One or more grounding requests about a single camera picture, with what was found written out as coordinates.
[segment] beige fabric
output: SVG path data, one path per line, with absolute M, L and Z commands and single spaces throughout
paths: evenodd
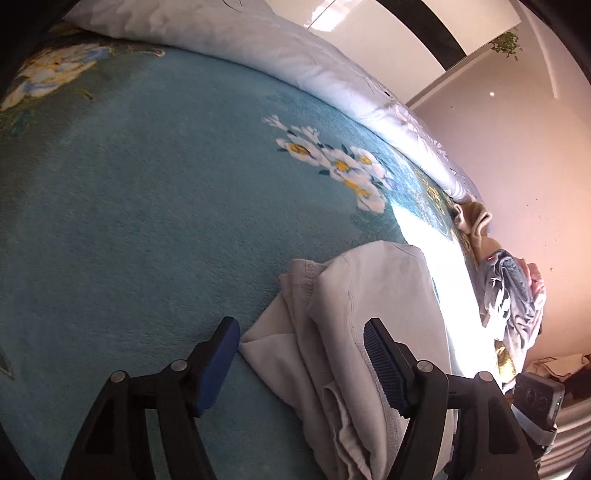
M 451 371 L 423 253 L 373 242 L 324 265 L 294 260 L 280 283 L 281 293 L 242 337 L 242 355 L 295 409 L 329 480 L 385 479 L 407 421 L 384 397 L 363 345 L 363 326 L 380 317 L 417 359 Z M 452 436 L 449 411 L 438 469 L 449 460 Z
M 488 236 L 492 214 L 482 203 L 454 205 L 453 209 L 456 212 L 453 222 L 460 231 L 470 236 L 470 244 L 478 262 L 502 248 L 499 242 Z
M 527 366 L 526 371 L 541 377 L 551 377 L 564 382 L 586 365 L 589 365 L 589 360 L 582 353 L 576 353 L 558 358 L 549 356 L 536 360 Z
M 509 352 L 507 352 L 507 347 L 500 340 L 495 340 L 495 351 L 503 385 L 509 384 L 509 382 L 511 382 L 511 380 L 517 375 L 515 364 L 513 363 L 513 360 L 511 360 Z

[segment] blue blanket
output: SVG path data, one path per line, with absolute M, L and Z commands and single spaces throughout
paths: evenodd
M 38 480 L 59 478 L 112 371 L 158 371 L 224 315 L 245 330 L 291 259 L 404 243 L 397 209 L 466 245 L 445 195 L 366 128 L 172 48 L 54 38 L 2 103 L 0 151 L 0 344 L 14 373 L 0 375 L 0 420 Z M 240 357 L 198 425 L 220 480 L 322 477 L 294 413 Z

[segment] screw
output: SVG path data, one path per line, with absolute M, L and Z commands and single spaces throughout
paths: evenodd
M 123 370 L 117 370 L 111 374 L 111 381 L 113 383 L 120 383 L 125 380 L 125 377 L 127 377 L 127 375 Z
M 485 382 L 492 382 L 494 380 L 490 372 L 480 372 L 478 376 Z
M 423 372 L 428 374 L 429 372 L 433 371 L 433 364 L 431 362 L 427 362 L 426 360 L 421 360 L 417 363 L 417 368 Z
M 186 360 L 175 360 L 170 364 L 170 368 L 172 368 L 175 372 L 182 372 L 187 368 L 188 363 Z

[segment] white wall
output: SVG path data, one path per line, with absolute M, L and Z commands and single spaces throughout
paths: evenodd
M 554 98 L 577 113 L 591 128 L 591 95 L 589 81 L 568 49 L 550 27 L 519 3 L 524 24 L 531 26 L 548 69 Z
M 467 54 L 519 22 L 509 0 L 424 0 Z M 376 0 L 267 0 L 282 17 L 335 45 L 409 101 L 445 69 L 396 16 Z
M 519 15 L 507 0 L 423 0 L 467 55 L 517 25 Z
M 591 86 L 555 48 L 553 85 L 576 85 L 555 98 L 528 31 L 519 61 L 488 52 L 415 111 L 478 185 L 491 236 L 541 268 L 548 302 L 533 359 L 591 352 L 591 130 L 574 106 L 591 101 Z

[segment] white flower print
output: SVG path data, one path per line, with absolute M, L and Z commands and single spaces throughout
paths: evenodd
M 439 142 L 433 140 L 433 142 L 435 142 L 435 148 L 437 149 L 437 151 L 439 152 L 439 154 L 444 157 L 447 158 L 447 152 L 443 149 L 443 145 L 441 145 Z
M 320 132 L 313 127 L 291 127 L 292 130 L 304 134 L 311 142 L 320 143 Z
M 330 168 L 328 159 L 313 143 L 292 134 L 287 134 L 287 137 L 289 140 L 277 138 L 275 141 L 277 145 L 287 150 L 292 157 L 315 167 L 322 166 L 324 168 Z
M 350 147 L 350 149 L 357 157 L 358 163 L 367 173 L 376 180 L 379 180 L 388 190 L 394 188 L 395 182 L 392 173 L 386 170 L 371 152 L 358 147 Z
M 357 197 L 357 207 L 368 212 L 383 213 L 386 207 L 386 197 L 371 183 L 366 181 L 363 184 L 356 184 L 352 181 L 343 182 L 355 192 Z
M 262 122 L 264 124 L 269 125 L 270 127 L 279 128 L 279 129 L 283 130 L 284 132 L 287 132 L 289 130 L 285 125 L 283 125 L 281 123 L 281 121 L 279 120 L 279 117 L 277 115 L 271 115 L 271 116 L 265 117 L 262 120 Z
M 0 112 L 26 97 L 39 98 L 78 78 L 104 59 L 111 49 L 96 43 L 83 43 L 52 50 L 46 48 L 27 60 L 18 72 L 24 80 L 0 105 Z
M 418 122 L 413 118 L 409 111 L 400 105 L 394 105 L 394 111 L 402 125 L 406 127 L 407 135 L 412 138 L 415 143 L 422 145 L 425 150 L 430 150 L 437 155 L 433 141 L 431 138 L 425 138 L 425 135 L 421 133 Z
M 360 210 L 384 212 L 387 200 L 376 185 L 384 185 L 391 190 L 394 178 L 370 152 L 351 147 L 352 154 L 349 154 L 344 145 L 343 150 L 323 145 L 320 143 L 320 133 L 317 129 L 295 126 L 287 128 L 277 115 L 264 118 L 263 122 L 285 132 L 287 138 L 275 140 L 281 150 L 302 162 L 323 167 L 324 170 L 320 170 L 319 173 L 330 175 L 333 180 L 353 190 Z

